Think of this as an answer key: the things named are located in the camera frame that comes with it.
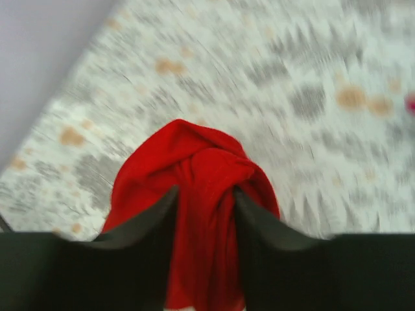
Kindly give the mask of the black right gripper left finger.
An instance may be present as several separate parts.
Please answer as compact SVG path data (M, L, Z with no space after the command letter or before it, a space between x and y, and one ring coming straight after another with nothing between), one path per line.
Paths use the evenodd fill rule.
M81 242L1 234L2 310L162 310L178 188L118 227Z

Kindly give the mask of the red t shirt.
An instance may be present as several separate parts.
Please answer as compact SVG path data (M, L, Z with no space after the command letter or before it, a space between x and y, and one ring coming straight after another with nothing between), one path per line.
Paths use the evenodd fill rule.
M179 194L167 307L242 310L233 189L278 216L270 181L236 139L177 119L124 162L103 231L149 208L173 186Z

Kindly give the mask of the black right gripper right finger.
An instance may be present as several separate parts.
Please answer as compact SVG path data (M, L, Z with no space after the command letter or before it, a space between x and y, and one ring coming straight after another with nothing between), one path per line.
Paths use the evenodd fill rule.
M290 228L236 189L235 228L247 310L414 309L414 235Z

